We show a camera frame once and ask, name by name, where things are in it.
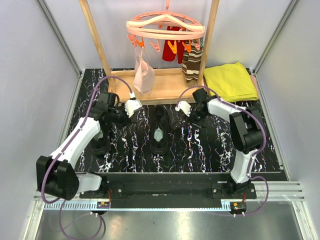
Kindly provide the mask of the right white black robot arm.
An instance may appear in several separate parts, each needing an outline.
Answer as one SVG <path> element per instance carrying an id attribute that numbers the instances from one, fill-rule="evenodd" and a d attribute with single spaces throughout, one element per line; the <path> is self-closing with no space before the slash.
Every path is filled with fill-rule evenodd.
<path id="1" fill-rule="evenodd" d="M 227 102 L 207 86 L 196 85 L 194 88 L 197 89 L 192 93 L 196 103 L 195 108 L 182 100 L 184 93 L 181 93 L 175 110 L 182 111 L 189 121 L 194 123 L 208 115 L 218 116 L 229 122 L 231 140 L 236 153 L 230 178 L 222 191 L 232 198 L 239 198 L 250 189 L 253 163 L 267 142 L 259 110 L 255 106 L 245 108 Z"/>

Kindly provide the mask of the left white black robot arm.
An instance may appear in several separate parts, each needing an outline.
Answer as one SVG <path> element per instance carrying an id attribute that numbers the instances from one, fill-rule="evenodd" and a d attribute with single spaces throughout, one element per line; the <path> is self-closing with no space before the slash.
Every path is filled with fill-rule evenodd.
<path id="1" fill-rule="evenodd" d="M 103 91 L 96 101 L 91 100 L 87 113 L 81 117 L 71 134 L 49 156 L 36 161 L 37 189 L 45 203 L 45 195 L 71 200 L 76 194 L 91 192 L 97 198 L 108 193 L 108 186 L 97 173 L 79 173 L 75 165 L 88 145 L 98 156 L 110 151 L 109 131 L 112 125 L 124 127 L 131 122 L 141 103 L 135 98 L 118 104 L 119 96 Z"/>

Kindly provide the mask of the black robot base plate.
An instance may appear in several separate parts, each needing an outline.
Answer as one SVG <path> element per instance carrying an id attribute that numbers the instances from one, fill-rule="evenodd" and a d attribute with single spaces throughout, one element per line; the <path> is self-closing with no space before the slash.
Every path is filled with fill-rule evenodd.
<path id="1" fill-rule="evenodd" d="M 253 183 L 236 186 L 229 173 L 103 173 L 102 189 L 82 199 L 111 197 L 113 209 L 224 209 L 223 200 L 255 200 Z"/>

